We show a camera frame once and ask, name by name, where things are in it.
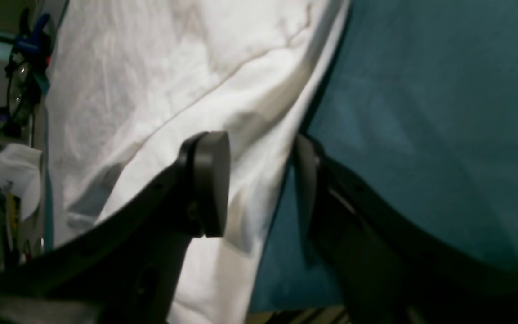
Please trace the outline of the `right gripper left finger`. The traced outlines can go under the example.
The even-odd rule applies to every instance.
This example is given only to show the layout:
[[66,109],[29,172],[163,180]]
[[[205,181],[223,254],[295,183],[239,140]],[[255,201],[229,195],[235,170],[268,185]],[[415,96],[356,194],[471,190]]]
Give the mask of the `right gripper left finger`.
[[228,218],[225,131],[185,140],[177,159],[115,215],[0,273],[0,324],[164,324],[193,238]]

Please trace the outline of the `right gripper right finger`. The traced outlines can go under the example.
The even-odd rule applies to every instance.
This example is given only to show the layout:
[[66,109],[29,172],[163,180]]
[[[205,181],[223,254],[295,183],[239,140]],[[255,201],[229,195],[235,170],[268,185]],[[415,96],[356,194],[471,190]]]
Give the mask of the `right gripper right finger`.
[[294,156],[306,238],[354,324],[518,324],[518,274],[419,229],[317,141],[297,135]]

